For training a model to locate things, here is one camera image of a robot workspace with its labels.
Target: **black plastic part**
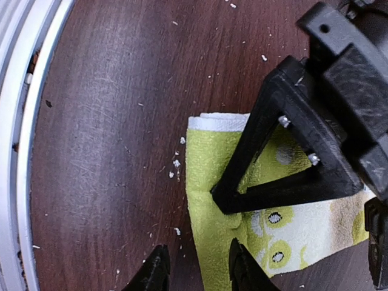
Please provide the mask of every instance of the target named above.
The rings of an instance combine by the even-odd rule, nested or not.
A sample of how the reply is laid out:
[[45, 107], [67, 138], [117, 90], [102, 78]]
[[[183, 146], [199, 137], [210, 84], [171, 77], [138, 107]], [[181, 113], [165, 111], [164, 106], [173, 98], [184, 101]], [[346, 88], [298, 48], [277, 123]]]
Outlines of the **black plastic part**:
[[365, 203], [369, 270], [377, 290], [388, 289], [388, 208], [378, 198]]
[[156, 246], [122, 291], [169, 291], [170, 255], [167, 246]]
[[388, 135], [384, 134], [361, 158], [364, 180], [380, 200], [388, 200]]
[[[318, 41], [310, 47], [310, 58], [331, 59], [327, 64], [318, 62], [314, 65], [324, 68], [330, 66], [351, 44], [363, 54], [367, 62], [374, 66], [381, 76], [388, 76], [387, 59], [376, 46], [364, 36], [344, 15], [322, 2], [314, 5], [300, 20], [298, 26], [312, 40]], [[323, 32], [322, 25], [329, 31]]]
[[229, 275], [232, 291], [280, 291], [236, 238], [230, 245]]
[[388, 130], [388, 83], [353, 45], [323, 74], [325, 102], [354, 139], [373, 143]]
[[359, 31], [388, 58], [388, 3], [378, 0], [368, 5], [353, 20]]
[[[287, 57], [264, 80], [236, 150], [212, 189], [213, 199], [222, 212], [247, 212], [342, 198], [363, 188], [341, 152], [340, 126], [333, 127], [334, 120], [330, 126], [318, 113], [325, 109], [313, 99], [314, 84], [303, 64], [292, 57]], [[321, 162], [292, 176], [248, 188], [240, 195], [237, 188], [241, 178], [267, 144], [281, 115], [291, 120], [289, 130], [301, 148], [306, 153], [316, 153]]]

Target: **wood grain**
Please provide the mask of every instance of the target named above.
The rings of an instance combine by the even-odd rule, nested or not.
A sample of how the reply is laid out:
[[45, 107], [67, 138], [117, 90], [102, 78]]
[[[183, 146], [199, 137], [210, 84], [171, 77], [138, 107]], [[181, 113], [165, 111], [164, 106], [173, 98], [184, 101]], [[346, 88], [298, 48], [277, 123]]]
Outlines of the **wood grain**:
[[[172, 257], [171, 290], [203, 290], [179, 143], [187, 118], [248, 112], [280, 60], [307, 55], [294, 23], [313, 3], [77, 1], [53, 58], [33, 149], [42, 291], [121, 290], [161, 243]], [[180, 182], [169, 178], [176, 151]], [[373, 290], [366, 252], [361, 244], [274, 282], [284, 290]]]

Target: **metal screw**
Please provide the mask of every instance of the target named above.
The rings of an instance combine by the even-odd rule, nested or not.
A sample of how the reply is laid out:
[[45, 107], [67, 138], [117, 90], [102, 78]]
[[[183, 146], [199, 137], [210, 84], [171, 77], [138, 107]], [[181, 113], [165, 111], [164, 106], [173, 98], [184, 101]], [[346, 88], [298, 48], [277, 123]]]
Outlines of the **metal screw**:
[[286, 115], [280, 116], [278, 121], [285, 129], [291, 124], [291, 121], [287, 118]]
[[313, 166], [318, 165], [318, 163], [321, 161], [319, 156], [316, 155], [316, 153], [311, 153], [307, 156]]

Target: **green towel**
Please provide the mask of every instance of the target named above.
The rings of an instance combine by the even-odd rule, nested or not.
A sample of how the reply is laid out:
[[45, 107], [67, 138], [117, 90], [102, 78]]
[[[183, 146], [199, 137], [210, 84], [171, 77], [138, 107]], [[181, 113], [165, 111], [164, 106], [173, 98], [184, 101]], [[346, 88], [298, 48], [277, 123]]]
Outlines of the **green towel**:
[[[247, 118], [231, 113], [203, 113], [189, 118], [186, 192], [206, 291], [231, 290], [228, 255], [235, 237], [269, 276], [303, 269], [367, 238], [363, 205], [373, 197], [367, 188], [350, 198], [222, 214], [209, 191], [220, 179]], [[310, 162], [306, 155], [279, 127], [248, 169], [239, 191], [307, 167]]]

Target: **folded towel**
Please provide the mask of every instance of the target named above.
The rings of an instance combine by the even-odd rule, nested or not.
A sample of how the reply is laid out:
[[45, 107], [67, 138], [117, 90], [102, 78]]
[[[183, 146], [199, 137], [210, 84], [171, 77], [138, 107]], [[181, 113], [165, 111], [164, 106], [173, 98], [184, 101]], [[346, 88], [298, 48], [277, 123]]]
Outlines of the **folded towel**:
[[[230, 242], [237, 237], [269, 276], [300, 270], [367, 238], [364, 191], [349, 198], [224, 215], [210, 189], [225, 169], [249, 115], [203, 113], [189, 118], [186, 192], [196, 250], [206, 291], [231, 290]], [[310, 167], [291, 135], [278, 127], [241, 181], [247, 187]]]

